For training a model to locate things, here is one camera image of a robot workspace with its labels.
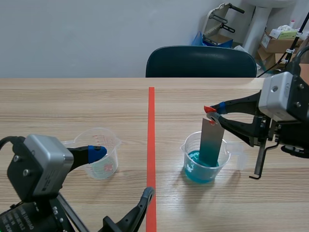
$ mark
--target measuring cup with blue liquid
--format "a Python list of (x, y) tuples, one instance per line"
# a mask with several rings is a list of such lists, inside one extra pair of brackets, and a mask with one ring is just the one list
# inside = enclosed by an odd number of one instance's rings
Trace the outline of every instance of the measuring cup with blue liquid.
[(216, 167), (209, 167), (199, 160), (201, 132), (190, 134), (181, 146), (184, 152), (184, 171), (187, 177), (198, 183), (208, 183), (215, 179), (221, 169), (227, 164), (231, 155), (237, 155), (237, 170), (243, 170), (246, 166), (247, 155), (243, 153), (240, 143), (229, 143), (222, 140), (221, 149)]

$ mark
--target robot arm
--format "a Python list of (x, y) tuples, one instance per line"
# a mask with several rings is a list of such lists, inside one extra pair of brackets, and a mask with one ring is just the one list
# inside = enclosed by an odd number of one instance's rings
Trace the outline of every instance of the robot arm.
[[(260, 92), (246, 98), (204, 107), (211, 123), (239, 137), (249, 146), (259, 146), (254, 179), (262, 174), (266, 152), (283, 145), (281, 150), (293, 156), (309, 158), (309, 86), (300, 77), (299, 62), (309, 46), (299, 51), (285, 72), (266, 78)], [(251, 124), (228, 120), (228, 113), (253, 115)], [(266, 141), (275, 146), (266, 148)]]

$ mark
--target plastic measuring cup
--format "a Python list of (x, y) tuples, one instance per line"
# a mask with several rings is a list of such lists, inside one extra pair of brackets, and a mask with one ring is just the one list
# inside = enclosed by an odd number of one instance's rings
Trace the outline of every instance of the plastic measuring cup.
[(196, 161), (194, 156), (199, 152), (201, 132), (190, 134), (180, 147), (184, 152), (184, 171), (193, 181), (208, 183), (215, 179), (220, 170), (227, 164), (231, 155), (238, 155), (237, 169), (243, 170), (247, 162), (247, 155), (243, 153), (243, 146), (239, 143), (228, 143), (222, 140), (217, 167), (206, 167)]
[(76, 148), (80, 146), (104, 146), (107, 154), (100, 160), (83, 165), (87, 174), (95, 179), (110, 177), (118, 167), (117, 147), (121, 144), (114, 133), (105, 128), (92, 128), (78, 135), (74, 140), (63, 141), (65, 147)]

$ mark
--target cardboard box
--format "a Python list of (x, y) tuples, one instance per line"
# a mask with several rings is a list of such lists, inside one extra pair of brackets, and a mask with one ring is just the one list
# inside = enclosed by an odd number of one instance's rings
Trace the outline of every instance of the cardboard box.
[(277, 29), (273, 29), (270, 32), (270, 36), (277, 40), (285, 40), (285, 39), (295, 39), (297, 34), (297, 30), (293, 31), (279, 31)]
[(309, 64), (299, 64), (301, 71), (300, 76), (309, 85)]
[[(264, 71), (271, 68), (275, 63), (279, 61), (279, 59), (282, 57), (283, 53), (268, 53), (265, 51), (265, 49), (260, 46), (260, 48), (257, 51), (256, 60), (257, 63), (262, 67)], [(274, 69), (283, 69), (285, 67), (285, 63), (281, 62), (276, 67), (274, 67), (271, 70)]]
[[(284, 53), (287, 49), (291, 47), (293, 41), (294, 39), (276, 40), (270, 37), (269, 34), (264, 32), (261, 41), (261, 47), (268, 53)], [(295, 46), (295, 51), (298, 50), (302, 42), (302, 40), (298, 40)]]

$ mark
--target wooden table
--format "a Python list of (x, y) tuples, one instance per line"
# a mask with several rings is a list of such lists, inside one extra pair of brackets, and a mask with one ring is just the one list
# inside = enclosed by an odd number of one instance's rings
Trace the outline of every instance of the wooden table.
[[(0, 79), (0, 137), (38, 133), (70, 140), (89, 128), (121, 140), (117, 172), (104, 181), (71, 172), (61, 192), (91, 231), (102, 218), (121, 219), (146, 187), (148, 87), (155, 87), (158, 232), (307, 232), (309, 161), (267, 154), (263, 177), (252, 180), (258, 147), (245, 147), (247, 169), (236, 160), (213, 183), (199, 185), (182, 171), (179, 147), (201, 129), (204, 105), (256, 93), (263, 79)], [(247, 115), (229, 118), (250, 121)], [(225, 133), (225, 139), (238, 141)], [(0, 152), (0, 212), (18, 202), (6, 170), (11, 146)], [(145, 231), (145, 223), (140, 231)]]

